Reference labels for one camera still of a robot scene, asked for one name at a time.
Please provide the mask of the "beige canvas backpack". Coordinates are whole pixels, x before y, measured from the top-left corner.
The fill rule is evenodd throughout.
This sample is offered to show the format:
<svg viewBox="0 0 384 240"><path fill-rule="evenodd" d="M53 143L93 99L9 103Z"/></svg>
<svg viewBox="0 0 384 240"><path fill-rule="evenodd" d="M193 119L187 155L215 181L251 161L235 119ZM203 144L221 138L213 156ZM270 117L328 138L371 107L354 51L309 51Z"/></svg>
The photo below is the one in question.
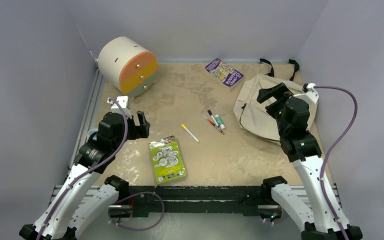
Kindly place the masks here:
<svg viewBox="0 0 384 240"><path fill-rule="evenodd" d="M302 86L295 82L296 73L300 70L300 65L296 60L290 59L288 65L293 67L293 71L284 77L276 77L272 63L261 58L260 63L269 67L265 74L257 74L250 80L243 83L237 96L233 113L238 120L241 129L246 130L268 142L280 144L277 122L266 112L266 106L272 104L276 99L271 97L262 104L257 102L257 96L260 89L272 88L280 83L284 83L292 92L293 96L302 93ZM314 123L318 102L309 104L310 117L307 121L308 129Z"/></svg>

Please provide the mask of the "green activity book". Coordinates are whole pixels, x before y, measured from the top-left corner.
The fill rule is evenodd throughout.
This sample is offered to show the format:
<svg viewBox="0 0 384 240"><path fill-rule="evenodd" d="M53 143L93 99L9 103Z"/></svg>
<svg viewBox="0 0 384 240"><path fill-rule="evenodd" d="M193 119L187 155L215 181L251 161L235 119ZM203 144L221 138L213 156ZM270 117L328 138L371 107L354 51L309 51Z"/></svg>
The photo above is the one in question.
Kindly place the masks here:
<svg viewBox="0 0 384 240"><path fill-rule="evenodd" d="M157 185L187 176L180 147L174 135L150 142L149 150Z"/></svg>

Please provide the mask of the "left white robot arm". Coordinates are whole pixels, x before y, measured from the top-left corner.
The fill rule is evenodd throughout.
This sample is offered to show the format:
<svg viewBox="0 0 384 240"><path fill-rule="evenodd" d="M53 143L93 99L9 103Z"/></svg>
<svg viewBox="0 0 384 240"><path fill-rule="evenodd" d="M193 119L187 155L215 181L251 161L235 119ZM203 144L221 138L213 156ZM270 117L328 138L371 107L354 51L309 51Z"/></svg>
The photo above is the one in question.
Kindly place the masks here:
<svg viewBox="0 0 384 240"><path fill-rule="evenodd" d="M97 196L83 203L94 182L115 160L128 140L145 139L150 123L143 111L134 118L121 112L108 112L87 142L80 147L62 188L42 216L19 231L24 240L77 240L99 211L112 203L122 205L129 199L129 183L118 176L106 179Z"/></svg>

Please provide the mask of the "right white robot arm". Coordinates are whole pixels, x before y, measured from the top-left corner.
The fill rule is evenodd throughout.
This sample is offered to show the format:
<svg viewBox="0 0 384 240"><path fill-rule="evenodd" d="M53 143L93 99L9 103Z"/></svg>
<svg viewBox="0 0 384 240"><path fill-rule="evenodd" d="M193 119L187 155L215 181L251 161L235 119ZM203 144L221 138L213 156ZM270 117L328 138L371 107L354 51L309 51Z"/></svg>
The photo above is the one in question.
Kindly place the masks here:
<svg viewBox="0 0 384 240"><path fill-rule="evenodd" d="M310 105L317 104L318 86L306 83L302 93L293 94L284 83L258 92L257 102L274 98L266 112L276 120L280 146L303 184L309 204L292 192L281 176L263 180L260 196L276 202L294 221L303 240L361 240L363 233L351 225L333 192L326 174L328 157L308 130Z"/></svg>

